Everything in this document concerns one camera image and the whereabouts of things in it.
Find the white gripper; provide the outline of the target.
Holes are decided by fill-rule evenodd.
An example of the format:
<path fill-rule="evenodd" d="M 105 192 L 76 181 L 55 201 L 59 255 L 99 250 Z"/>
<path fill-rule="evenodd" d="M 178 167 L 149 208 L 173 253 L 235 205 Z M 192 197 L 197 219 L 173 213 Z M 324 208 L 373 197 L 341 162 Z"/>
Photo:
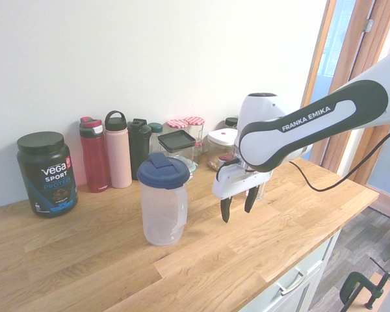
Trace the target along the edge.
<path fill-rule="evenodd" d="M 222 166 L 216 173 L 213 183 L 213 194 L 221 199 L 220 210 L 222 220 L 228 223 L 232 196 L 248 190 L 244 211 L 249 213 L 252 210 L 254 201 L 259 192 L 259 185 L 270 179 L 269 172 L 247 172 L 238 164 Z"/>

